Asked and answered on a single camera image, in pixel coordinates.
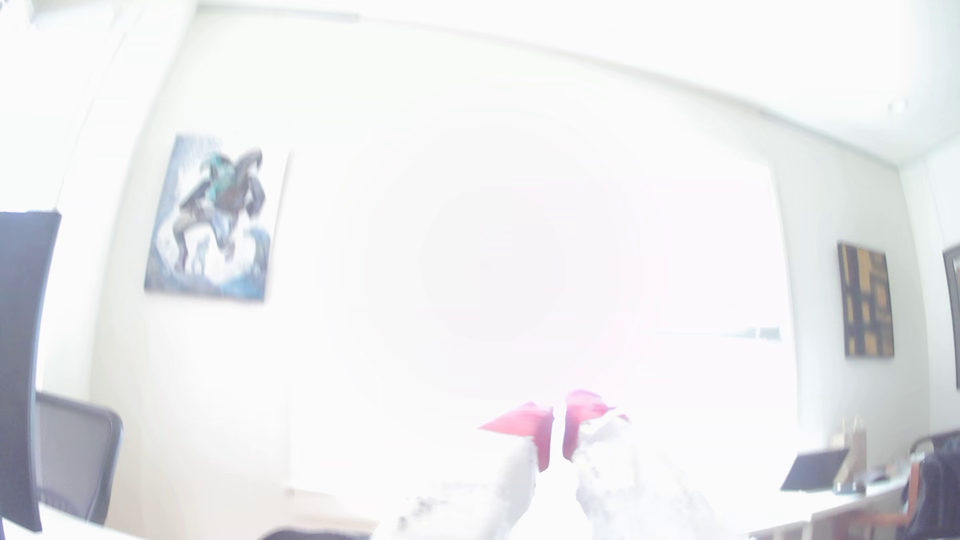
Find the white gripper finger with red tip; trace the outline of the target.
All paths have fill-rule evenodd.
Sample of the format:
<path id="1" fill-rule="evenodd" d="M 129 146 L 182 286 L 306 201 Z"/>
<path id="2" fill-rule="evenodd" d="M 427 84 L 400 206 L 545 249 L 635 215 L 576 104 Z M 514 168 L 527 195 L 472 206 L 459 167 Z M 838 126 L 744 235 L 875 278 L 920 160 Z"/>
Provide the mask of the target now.
<path id="1" fill-rule="evenodd" d="M 467 430 L 409 444 L 401 501 L 373 539 L 509 539 L 550 460 L 554 410 L 526 402 Z"/>
<path id="2" fill-rule="evenodd" d="M 738 539 L 666 451 L 599 395 L 567 394 L 563 436 L 593 539 Z"/>

